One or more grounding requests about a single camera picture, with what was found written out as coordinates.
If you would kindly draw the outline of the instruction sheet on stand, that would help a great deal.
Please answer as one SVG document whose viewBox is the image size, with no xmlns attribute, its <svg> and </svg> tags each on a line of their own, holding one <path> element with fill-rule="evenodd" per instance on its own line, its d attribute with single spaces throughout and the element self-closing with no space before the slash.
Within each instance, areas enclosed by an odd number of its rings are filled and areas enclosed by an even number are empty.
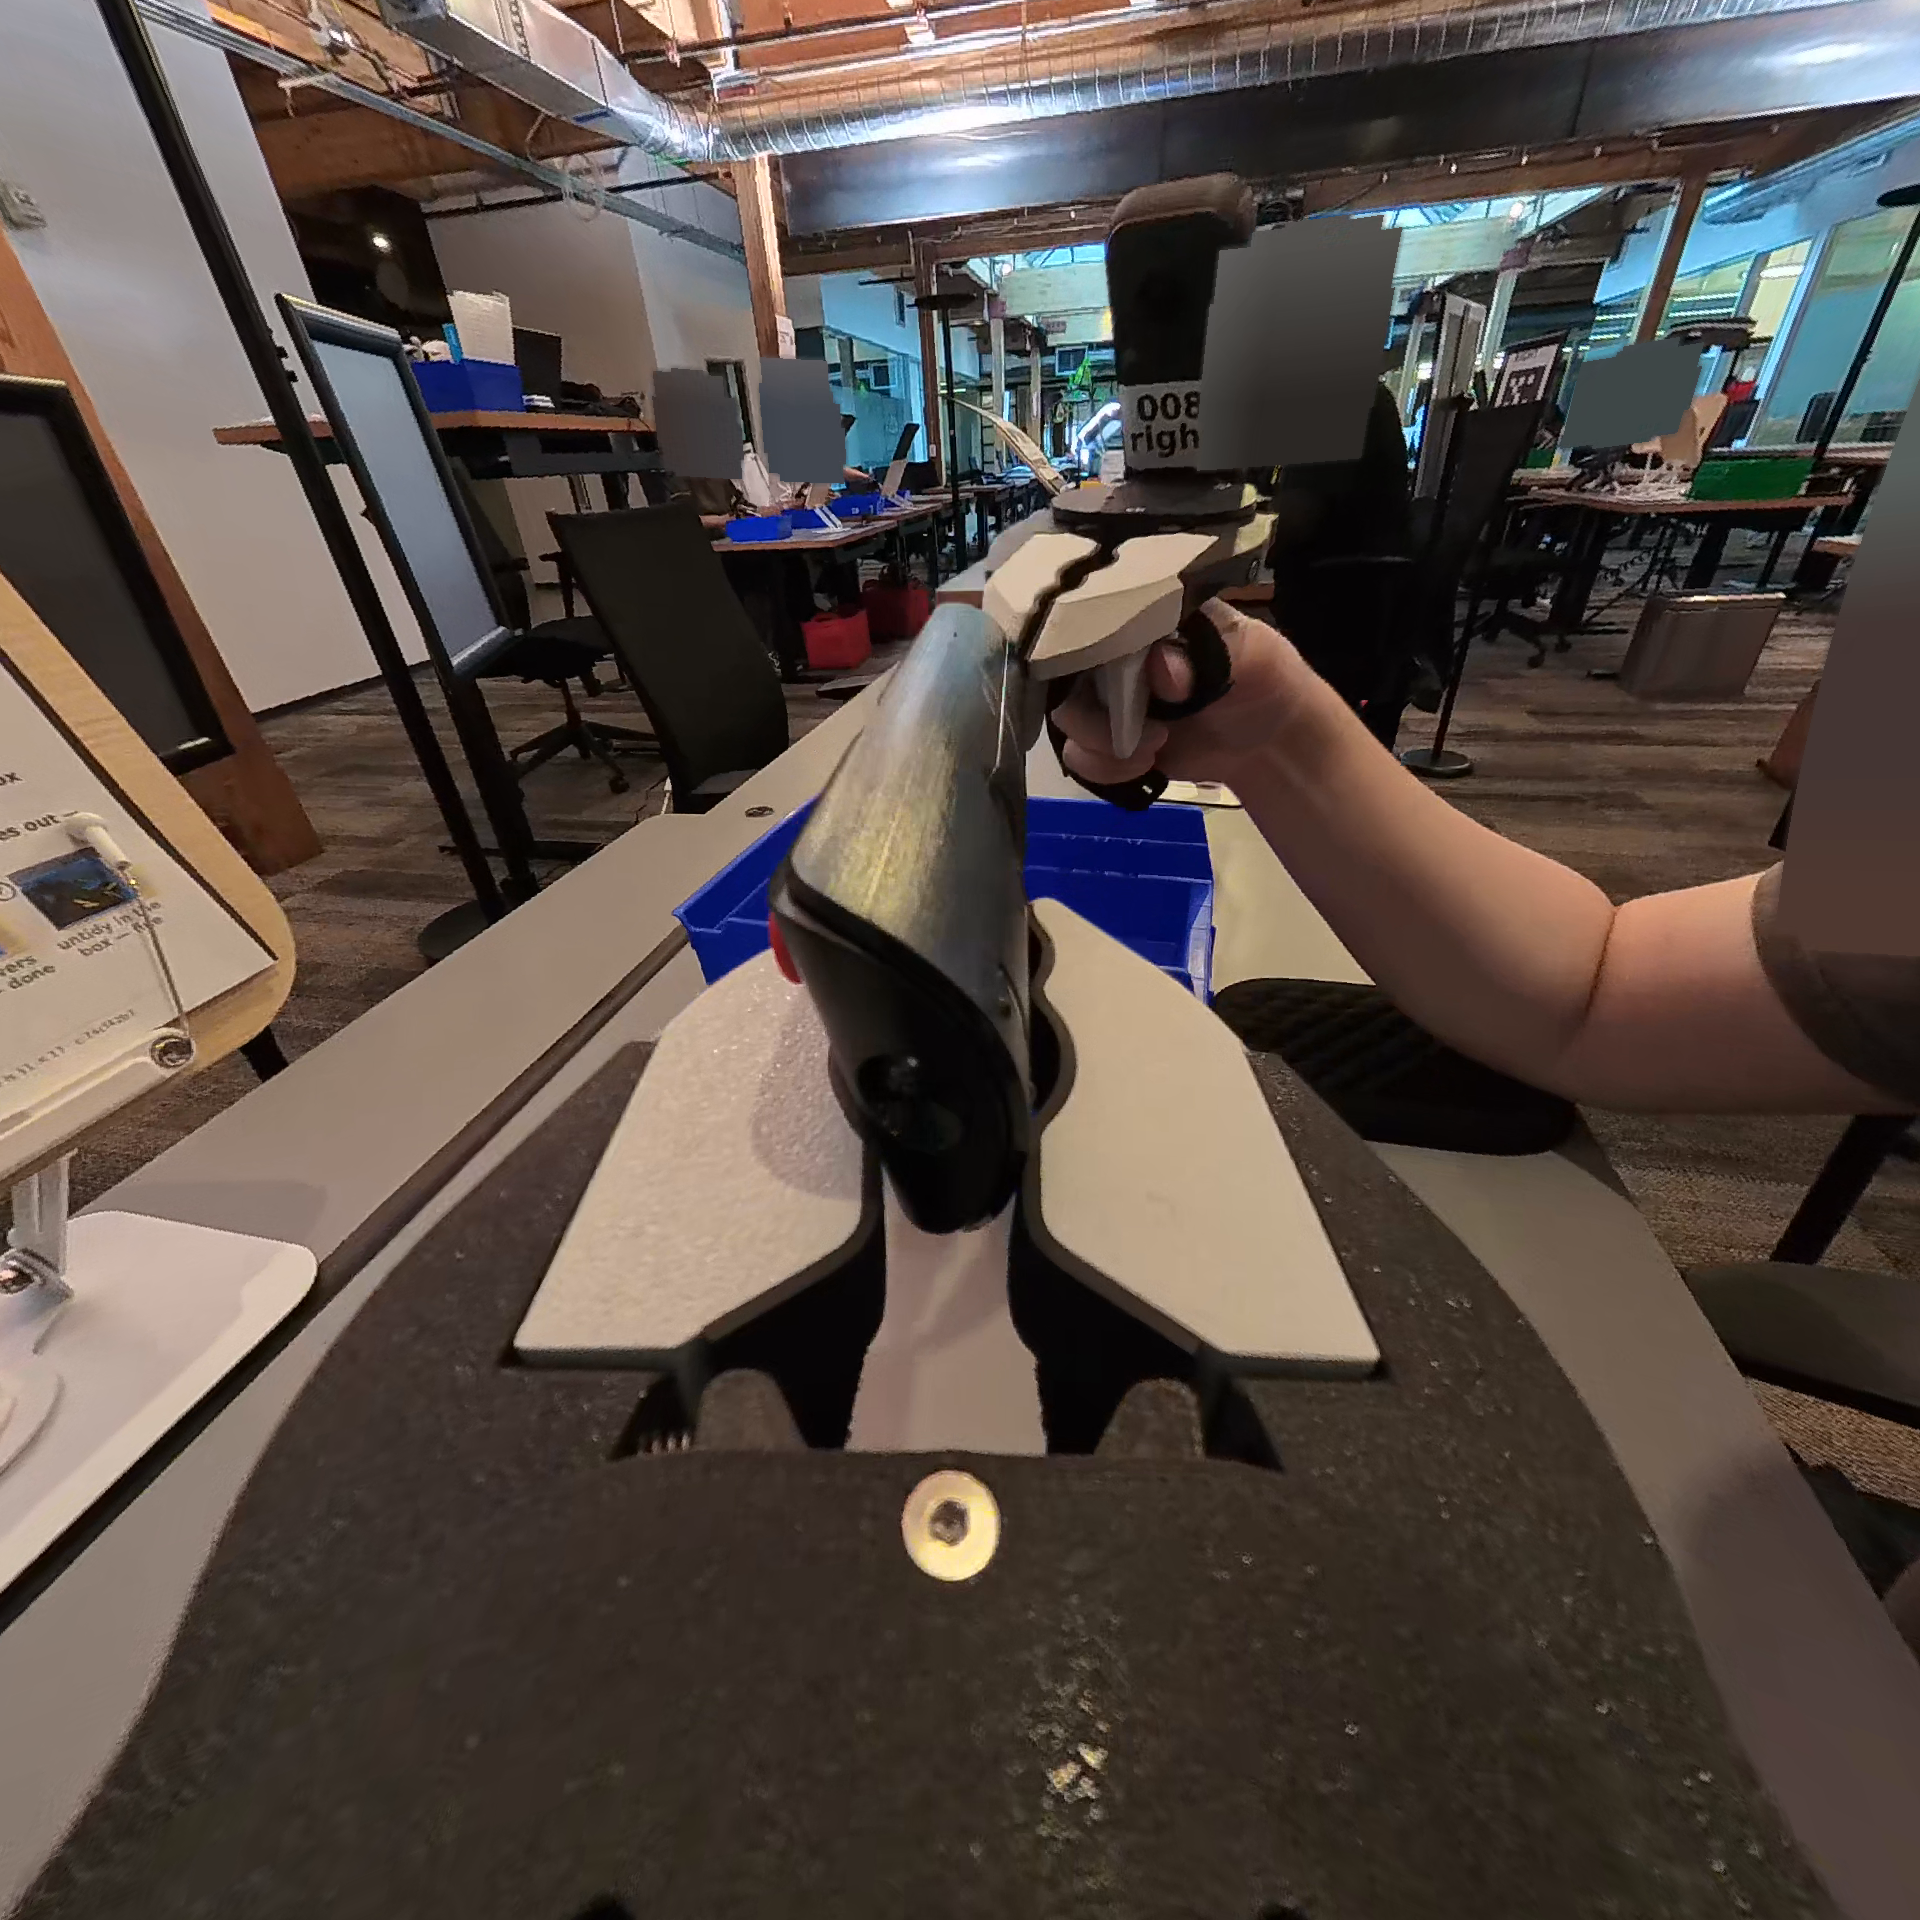
<svg viewBox="0 0 1920 1920">
<path fill-rule="evenodd" d="M 233 1055 L 295 942 L 249 864 L 2 587 L 2 1591 L 305 1301 L 284 1239 L 76 1208 L 106 1120 Z"/>
</svg>

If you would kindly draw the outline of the wooden pillar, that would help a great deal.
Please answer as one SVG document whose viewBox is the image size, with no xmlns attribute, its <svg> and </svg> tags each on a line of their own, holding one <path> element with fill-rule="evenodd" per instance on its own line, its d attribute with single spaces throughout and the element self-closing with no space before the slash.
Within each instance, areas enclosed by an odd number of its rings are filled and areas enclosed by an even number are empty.
<svg viewBox="0 0 1920 1920">
<path fill-rule="evenodd" d="M 316 856 L 322 853 L 322 840 L 233 683 L 233 675 L 192 592 L 142 503 L 132 475 L 112 448 L 101 413 L 6 235 L 2 238 L 2 371 L 17 376 L 52 376 L 72 394 L 112 488 L 128 510 L 134 539 L 150 564 L 159 597 L 175 618 L 183 646 L 224 724 L 230 752 L 225 758 L 217 758 L 210 771 L 183 774 L 185 789 L 260 878 L 285 874 Z"/>
</svg>

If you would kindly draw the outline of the black display panel stand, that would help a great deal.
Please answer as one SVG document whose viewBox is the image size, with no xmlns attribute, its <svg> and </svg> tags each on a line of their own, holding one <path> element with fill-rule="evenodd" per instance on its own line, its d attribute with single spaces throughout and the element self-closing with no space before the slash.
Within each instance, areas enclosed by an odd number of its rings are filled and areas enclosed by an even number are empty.
<svg viewBox="0 0 1920 1920">
<path fill-rule="evenodd" d="M 537 859 L 584 861 L 593 840 L 541 840 L 527 824 L 478 679 L 514 642 L 472 517 L 408 371 L 394 328 L 276 295 L 280 320 L 319 398 L 332 444 L 352 471 L 434 667 L 474 797 L 485 850 L 510 911 L 537 894 Z"/>
</svg>

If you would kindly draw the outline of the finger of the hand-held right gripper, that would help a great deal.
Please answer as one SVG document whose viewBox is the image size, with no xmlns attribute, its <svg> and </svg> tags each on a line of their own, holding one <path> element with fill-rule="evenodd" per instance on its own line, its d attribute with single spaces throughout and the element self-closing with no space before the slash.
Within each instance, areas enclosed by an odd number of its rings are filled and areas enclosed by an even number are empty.
<svg viewBox="0 0 1920 1920">
<path fill-rule="evenodd" d="M 1058 592 L 1058 682 L 1143 656 L 1208 592 L 1249 581 L 1273 518 L 1254 511 L 1234 525 L 1135 535 L 1095 557 L 1085 578 Z"/>
<path fill-rule="evenodd" d="M 1112 563 L 1109 546 L 1085 536 L 1039 531 L 997 564 L 981 597 L 981 659 L 1045 663 L 1103 663 L 1109 639 L 1093 632 L 1093 615 L 1080 615 L 1064 637 L 1045 639 L 1049 608 L 1095 571 Z"/>
</svg>

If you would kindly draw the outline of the person's right forearm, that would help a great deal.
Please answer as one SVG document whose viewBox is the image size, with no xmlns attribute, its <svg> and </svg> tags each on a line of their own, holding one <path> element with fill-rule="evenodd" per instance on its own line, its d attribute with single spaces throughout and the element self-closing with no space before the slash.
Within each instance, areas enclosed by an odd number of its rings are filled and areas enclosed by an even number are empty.
<svg viewBox="0 0 1920 1920">
<path fill-rule="evenodd" d="M 1862 1112 L 1760 962 L 1760 876 L 1613 903 L 1298 683 L 1225 784 L 1350 957 L 1474 1061 L 1609 1112 Z"/>
</svg>

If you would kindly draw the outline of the blue plastic bin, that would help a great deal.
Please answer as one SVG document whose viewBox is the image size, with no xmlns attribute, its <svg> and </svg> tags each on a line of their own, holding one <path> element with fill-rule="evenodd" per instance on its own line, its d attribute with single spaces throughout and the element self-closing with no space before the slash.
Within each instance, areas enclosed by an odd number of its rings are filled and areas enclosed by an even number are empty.
<svg viewBox="0 0 1920 1920">
<path fill-rule="evenodd" d="M 706 983 L 768 949 L 768 888 L 810 804 L 786 813 L 695 888 L 673 916 Z M 1213 859 L 1206 813 L 1103 800 L 1026 804 L 1023 886 L 1106 930 L 1199 1000 L 1210 998 Z"/>
</svg>

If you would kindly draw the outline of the black floor sign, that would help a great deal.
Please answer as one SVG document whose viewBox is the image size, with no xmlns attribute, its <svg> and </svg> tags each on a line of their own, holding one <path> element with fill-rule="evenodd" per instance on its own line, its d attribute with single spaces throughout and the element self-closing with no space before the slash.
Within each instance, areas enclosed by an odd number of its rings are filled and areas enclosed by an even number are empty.
<svg viewBox="0 0 1920 1920">
<path fill-rule="evenodd" d="M 230 754 L 80 404 L 45 376 L 2 374 L 2 574 L 166 771 Z"/>
</svg>

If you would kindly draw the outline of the person's right hand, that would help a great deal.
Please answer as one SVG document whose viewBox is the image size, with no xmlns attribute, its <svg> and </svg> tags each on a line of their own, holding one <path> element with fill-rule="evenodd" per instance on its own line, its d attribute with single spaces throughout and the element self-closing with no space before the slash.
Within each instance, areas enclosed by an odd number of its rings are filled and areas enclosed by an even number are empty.
<svg viewBox="0 0 1920 1920">
<path fill-rule="evenodd" d="M 1119 786 L 1150 776 L 1225 784 L 1247 808 L 1273 800 L 1301 739 L 1337 709 L 1290 642 L 1260 618 L 1208 598 L 1193 626 L 1213 635 L 1230 663 L 1230 683 L 1210 704 L 1174 718 L 1150 715 L 1129 754 L 1112 752 L 1112 724 L 1079 682 L 1054 710 L 1055 754 L 1079 784 Z"/>
</svg>

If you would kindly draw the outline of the silver air duct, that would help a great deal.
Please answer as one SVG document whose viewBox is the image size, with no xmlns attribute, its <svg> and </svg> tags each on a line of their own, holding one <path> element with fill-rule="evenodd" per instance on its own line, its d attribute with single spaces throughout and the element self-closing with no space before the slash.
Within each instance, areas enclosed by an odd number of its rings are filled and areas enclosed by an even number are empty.
<svg viewBox="0 0 1920 1920">
<path fill-rule="evenodd" d="M 815 104 L 665 99 L 588 27 L 543 2 L 381 2 L 386 26 L 549 118 L 676 163 L 832 152 L 1012 124 L 1008 103 Z"/>
</svg>

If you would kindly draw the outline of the black pole stand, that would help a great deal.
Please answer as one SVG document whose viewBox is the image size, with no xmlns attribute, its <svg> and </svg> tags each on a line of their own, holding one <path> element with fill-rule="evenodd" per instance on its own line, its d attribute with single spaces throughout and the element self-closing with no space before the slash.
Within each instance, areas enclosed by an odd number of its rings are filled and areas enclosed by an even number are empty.
<svg viewBox="0 0 1920 1920">
<path fill-rule="evenodd" d="M 372 574 L 356 535 L 349 527 L 345 504 L 328 479 L 319 446 L 305 426 L 297 383 L 280 360 L 279 341 L 266 322 L 246 262 L 239 255 L 224 213 L 202 175 L 185 120 L 175 107 L 174 91 L 161 75 L 153 43 L 137 19 L 132 2 L 97 2 L 95 12 L 104 26 L 112 50 L 128 72 L 134 100 L 148 124 L 164 173 L 183 205 L 189 230 L 208 264 L 214 291 L 224 304 L 230 328 L 252 365 L 279 444 L 303 501 L 319 527 L 332 564 L 341 575 L 349 608 L 367 639 L 380 677 L 384 679 L 406 740 L 415 754 L 423 779 L 438 806 L 454 854 L 471 884 L 471 903 L 452 907 L 431 918 L 418 940 L 420 952 L 444 957 L 465 943 L 487 926 L 510 911 L 510 900 L 493 876 L 489 854 L 482 850 L 480 832 L 472 827 L 461 789 L 444 754 L 438 733 L 426 715 L 425 698 L 415 683 L 414 667 L 401 659 L 400 637 L 389 620 L 386 605 L 375 587 Z"/>
</svg>

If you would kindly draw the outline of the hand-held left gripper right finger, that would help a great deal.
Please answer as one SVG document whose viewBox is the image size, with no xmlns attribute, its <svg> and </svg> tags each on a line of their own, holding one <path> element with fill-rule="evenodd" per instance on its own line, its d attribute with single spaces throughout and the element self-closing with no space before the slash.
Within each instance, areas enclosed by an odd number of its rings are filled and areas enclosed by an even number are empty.
<svg viewBox="0 0 1920 1920">
<path fill-rule="evenodd" d="M 1028 922 L 1052 1076 L 1008 1292 L 1045 1452 L 1093 1454 L 1141 1383 L 1186 1388 L 1225 1442 L 1247 1383 L 1376 1379 L 1376 1333 L 1247 1048 L 1064 903 Z"/>
</svg>

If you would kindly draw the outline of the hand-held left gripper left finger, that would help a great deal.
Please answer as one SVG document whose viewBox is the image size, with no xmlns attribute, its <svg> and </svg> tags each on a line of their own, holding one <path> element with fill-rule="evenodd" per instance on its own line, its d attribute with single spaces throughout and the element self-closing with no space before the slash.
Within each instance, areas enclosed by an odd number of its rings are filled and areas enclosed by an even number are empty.
<svg viewBox="0 0 1920 1920">
<path fill-rule="evenodd" d="M 823 1021 L 756 956 L 662 1031 L 512 1339 L 521 1364 L 780 1384 L 805 1444 L 847 1442 L 881 1310 L 873 1151 Z"/>
</svg>

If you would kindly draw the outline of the black office chair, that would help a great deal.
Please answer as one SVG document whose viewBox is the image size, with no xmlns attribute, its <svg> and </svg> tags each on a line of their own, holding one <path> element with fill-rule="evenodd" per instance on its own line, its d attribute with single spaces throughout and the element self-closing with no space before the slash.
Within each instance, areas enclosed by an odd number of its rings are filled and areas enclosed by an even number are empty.
<svg viewBox="0 0 1920 1920">
<path fill-rule="evenodd" d="M 1392 749 L 1401 718 L 1440 690 L 1468 559 L 1503 501 L 1525 413 L 1463 403 L 1438 496 L 1410 491 L 1399 407 L 1376 387 L 1359 454 L 1279 471 L 1269 546 L 1279 630 Z"/>
<path fill-rule="evenodd" d="M 776 661 L 740 605 L 695 504 L 550 514 L 588 611 L 655 732 L 670 808 L 706 813 L 780 758 Z"/>
</svg>

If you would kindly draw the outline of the silver trash can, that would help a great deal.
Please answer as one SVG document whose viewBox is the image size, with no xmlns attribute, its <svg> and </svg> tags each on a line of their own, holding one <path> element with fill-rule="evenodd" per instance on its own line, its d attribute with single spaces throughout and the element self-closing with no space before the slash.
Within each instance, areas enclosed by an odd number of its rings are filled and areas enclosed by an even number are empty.
<svg viewBox="0 0 1920 1920">
<path fill-rule="evenodd" d="M 1615 683 L 1654 704 L 1737 701 L 1784 605 L 1782 592 L 1656 592 L 1638 612 Z"/>
</svg>

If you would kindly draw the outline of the black remote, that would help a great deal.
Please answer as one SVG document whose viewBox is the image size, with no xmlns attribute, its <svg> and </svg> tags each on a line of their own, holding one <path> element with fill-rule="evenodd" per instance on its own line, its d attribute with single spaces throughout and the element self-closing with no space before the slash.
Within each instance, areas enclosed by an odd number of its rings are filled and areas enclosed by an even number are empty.
<svg viewBox="0 0 1920 1920">
<path fill-rule="evenodd" d="M 1033 998 L 1038 733 L 1017 646 L 981 608 L 934 608 L 770 884 L 838 1111 L 924 1231 L 1004 1212 L 1066 1088 L 1064 1026 Z"/>
</svg>

